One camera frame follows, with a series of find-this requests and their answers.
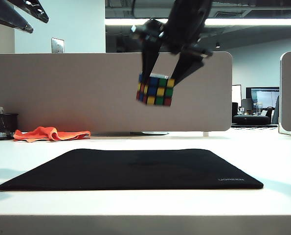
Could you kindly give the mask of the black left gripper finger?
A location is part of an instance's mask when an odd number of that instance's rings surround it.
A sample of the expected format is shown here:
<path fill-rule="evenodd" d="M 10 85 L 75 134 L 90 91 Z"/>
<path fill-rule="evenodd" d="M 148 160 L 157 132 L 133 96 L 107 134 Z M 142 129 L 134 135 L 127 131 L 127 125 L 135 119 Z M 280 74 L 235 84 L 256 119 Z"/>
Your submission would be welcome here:
<path fill-rule="evenodd" d="M 23 6 L 26 13 L 43 23 L 48 23 L 49 17 L 38 0 L 24 0 Z"/>
<path fill-rule="evenodd" d="M 33 32 L 33 27 L 6 0 L 0 0 L 0 24 L 28 33 Z"/>

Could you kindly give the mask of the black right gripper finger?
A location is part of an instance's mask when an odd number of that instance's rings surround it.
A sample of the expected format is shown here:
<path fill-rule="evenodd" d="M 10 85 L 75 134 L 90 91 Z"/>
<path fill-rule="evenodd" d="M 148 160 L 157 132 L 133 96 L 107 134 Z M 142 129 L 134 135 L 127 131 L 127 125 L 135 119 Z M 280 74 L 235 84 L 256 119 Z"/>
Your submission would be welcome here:
<path fill-rule="evenodd" d="M 175 85 L 204 66 L 203 55 L 203 50 L 183 49 L 180 52 L 179 60 L 171 76 L 175 80 Z"/>
<path fill-rule="evenodd" d="M 142 82 L 147 82 L 159 56 L 161 42 L 142 42 Z"/>

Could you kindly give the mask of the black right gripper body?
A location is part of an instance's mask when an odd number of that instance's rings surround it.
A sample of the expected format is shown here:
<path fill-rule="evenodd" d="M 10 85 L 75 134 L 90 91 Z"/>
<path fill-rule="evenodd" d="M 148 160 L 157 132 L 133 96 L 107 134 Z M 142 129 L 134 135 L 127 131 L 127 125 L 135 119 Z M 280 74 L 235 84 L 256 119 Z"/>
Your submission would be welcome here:
<path fill-rule="evenodd" d="M 172 54 L 208 57 L 213 52 L 200 47 L 198 41 L 211 7 L 211 0 L 176 0 L 166 23 L 151 18 L 143 25 L 133 25 L 131 33 L 141 41 L 145 55 L 157 55 L 165 46 Z"/>

